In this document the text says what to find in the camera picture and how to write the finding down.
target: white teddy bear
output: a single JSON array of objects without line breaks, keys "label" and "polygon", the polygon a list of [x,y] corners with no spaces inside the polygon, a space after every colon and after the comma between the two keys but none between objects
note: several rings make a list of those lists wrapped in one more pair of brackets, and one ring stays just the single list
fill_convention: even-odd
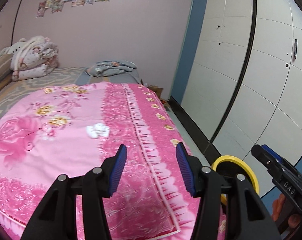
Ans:
[{"label": "white teddy bear", "polygon": [[26,43],[26,39],[22,38],[18,42],[14,43],[11,47],[6,47],[0,50],[0,56],[4,54],[17,53]]}]

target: blue panel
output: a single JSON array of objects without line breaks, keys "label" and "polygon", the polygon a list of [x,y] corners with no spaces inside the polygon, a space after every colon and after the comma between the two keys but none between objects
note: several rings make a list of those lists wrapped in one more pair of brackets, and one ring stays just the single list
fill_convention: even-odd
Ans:
[{"label": "blue panel", "polygon": [[[297,162],[295,167],[302,174],[302,157]],[[281,193],[280,190],[278,190],[276,187],[274,187],[272,190],[270,190],[266,195],[264,195],[262,197],[262,202],[267,207],[270,214],[272,214],[272,202],[279,197],[280,193]]]},{"label": "blue panel", "polygon": [[189,25],[171,95],[181,104],[198,47],[207,0],[193,0]]}]

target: hand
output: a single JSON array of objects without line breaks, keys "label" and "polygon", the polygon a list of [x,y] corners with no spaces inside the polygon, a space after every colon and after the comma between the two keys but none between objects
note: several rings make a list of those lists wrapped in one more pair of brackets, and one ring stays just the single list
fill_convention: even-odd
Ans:
[{"label": "hand", "polygon": [[[283,195],[282,193],[280,194],[279,198],[276,199],[273,203],[272,203],[272,215],[271,218],[273,219],[273,221],[278,220],[280,212],[282,210],[283,204],[286,200],[285,195]],[[302,217],[299,214],[294,214],[291,215],[288,219],[288,224],[290,228],[296,228],[299,223],[301,222]]]}]

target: floor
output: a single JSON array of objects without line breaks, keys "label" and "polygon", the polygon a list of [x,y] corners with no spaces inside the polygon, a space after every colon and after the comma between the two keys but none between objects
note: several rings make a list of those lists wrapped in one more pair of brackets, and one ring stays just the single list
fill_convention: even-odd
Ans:
[{"label": "floor", "polygon": [[179,133],[181,134],[184,142],[189,146],[192,155],[195,157],[198,157],[198,159],[200,160],[201,164],[203,166],[210,166],[207,159],[202,155],[202,153],[200,152],[199,148],[197,147],[197,145],[194,143],[194,141],[191,139],[190,135],[188,134],[188,132],[186,131],[186,129],[184,129],[183,125],[180,123],[179,119],[176,117],[176,115],[172,112],[172,110],[170,108],[168,108],[168,114],[171,117],[173,123],[176,125],[176,127],[179,130]]}]

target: yellow bucket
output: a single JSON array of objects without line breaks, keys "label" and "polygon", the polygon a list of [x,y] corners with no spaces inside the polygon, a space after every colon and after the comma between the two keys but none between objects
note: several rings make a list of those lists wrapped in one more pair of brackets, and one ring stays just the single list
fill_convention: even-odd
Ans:
[{"label": "yellow bucket", "polygon": [[[256,193],[259,194],[259,183],[255,173],[252,169],[241,159],[224,155],[219,157],[211,167],[214,171],[218,172],[220,175],[235,177],[237,174],[243,174],[247,179],[250,179],[250,182],[255,189]],[[226,205],[227,197],[221,195],[221,202]]]}]

